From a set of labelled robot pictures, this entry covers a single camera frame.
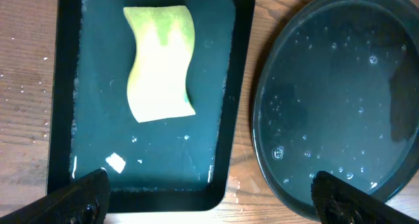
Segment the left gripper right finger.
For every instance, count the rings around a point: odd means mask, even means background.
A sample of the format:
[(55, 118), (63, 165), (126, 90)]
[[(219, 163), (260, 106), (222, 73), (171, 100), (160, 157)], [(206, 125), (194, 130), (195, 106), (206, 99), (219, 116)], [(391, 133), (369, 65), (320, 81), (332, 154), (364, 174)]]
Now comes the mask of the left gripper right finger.
[(325, 171), (316, 174), (311, 193), (314, 208), (322, 224), (418, 224), (418, 220)]

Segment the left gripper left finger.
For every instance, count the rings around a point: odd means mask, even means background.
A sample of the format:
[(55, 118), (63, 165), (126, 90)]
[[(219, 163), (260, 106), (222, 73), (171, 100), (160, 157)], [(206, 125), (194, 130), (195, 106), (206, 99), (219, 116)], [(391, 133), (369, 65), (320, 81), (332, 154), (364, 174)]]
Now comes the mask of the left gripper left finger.
[(1, 218), (2, 223), (103, 223), (109, 209), (107, 172), (97, 169)]

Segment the green yellow sponge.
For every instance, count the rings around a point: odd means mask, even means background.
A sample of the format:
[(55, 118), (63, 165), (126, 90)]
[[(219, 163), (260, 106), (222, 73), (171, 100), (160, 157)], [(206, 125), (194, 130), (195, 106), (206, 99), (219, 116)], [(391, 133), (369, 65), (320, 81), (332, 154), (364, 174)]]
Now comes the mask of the green yellow sponge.
[(183, 5), (125, 7), (136, 42), (127, 82), (128, 105), (138, 123), (195, 115), (186, 90), (195, 31)]

